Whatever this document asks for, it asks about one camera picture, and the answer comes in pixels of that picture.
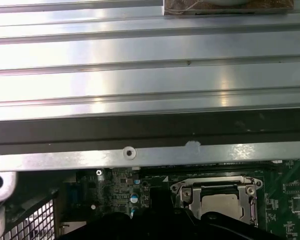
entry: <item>metal mesh grille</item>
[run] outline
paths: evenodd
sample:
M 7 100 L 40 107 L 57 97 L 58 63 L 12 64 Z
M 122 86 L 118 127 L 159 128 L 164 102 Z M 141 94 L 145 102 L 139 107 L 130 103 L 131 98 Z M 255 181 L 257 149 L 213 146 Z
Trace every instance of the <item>metal mesh grille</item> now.
M 54 238 L 53 200 L 51 200 L 0 240 L 53 240 Z

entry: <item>cpu socket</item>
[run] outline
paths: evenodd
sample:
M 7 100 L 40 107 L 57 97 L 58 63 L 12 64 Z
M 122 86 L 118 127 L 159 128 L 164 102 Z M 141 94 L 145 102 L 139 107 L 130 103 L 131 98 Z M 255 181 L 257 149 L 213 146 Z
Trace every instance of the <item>cpu socket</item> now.
M 246 224 L 258 225 L 256 190 L 263 182 L 248 176 L 189 178 L 171 186 L 177 208 L 188 208 L 198 219 L 219 212 Z

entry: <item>metal rail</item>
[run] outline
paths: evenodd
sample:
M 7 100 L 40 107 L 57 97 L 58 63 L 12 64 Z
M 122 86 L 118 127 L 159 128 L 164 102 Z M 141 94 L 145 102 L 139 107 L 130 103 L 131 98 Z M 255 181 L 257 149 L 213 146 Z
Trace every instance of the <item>metal rail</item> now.
M 0 1 L 0 121 L 300 107 L 300 0 L 267 16 L 161 4 Z
M 0 172 L 300 159 L 300 141 L 0 155 Z

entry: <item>motherboard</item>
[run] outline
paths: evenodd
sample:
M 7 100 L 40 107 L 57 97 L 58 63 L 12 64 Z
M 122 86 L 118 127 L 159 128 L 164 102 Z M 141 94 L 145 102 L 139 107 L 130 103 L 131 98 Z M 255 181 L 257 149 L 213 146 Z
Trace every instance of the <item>motherboard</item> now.
M 190 208 L 199 216 L 219 211 L 288 240 L 300 240 L 300 159 L 90 169 L 77 172 L 76 182 L 65 184 L 65 221 L 89 222 L 111 212 L 132 217 L 150 206 L 150 191 L 158 188 L 172 192 L 176 207 Z M 197 190 L 199 208 L 194 209 L 187 199 L 193 195 L 193 201 Z

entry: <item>capacitor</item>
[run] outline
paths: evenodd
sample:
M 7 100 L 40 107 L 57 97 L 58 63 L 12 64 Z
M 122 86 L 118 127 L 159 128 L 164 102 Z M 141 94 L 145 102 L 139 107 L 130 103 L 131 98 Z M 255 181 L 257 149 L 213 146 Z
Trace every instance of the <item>capacitor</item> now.
M 135 213 L 136 210 L 138 210 L 139 208 L 137 206 L 134 206 L 131 208 L 131 217 L 133 217 L 133 214 Z
M 139 200 L 139 196 L 136 193 L 132 193 L 130 197 L 130 201 L 133 204 L 136 204 Z

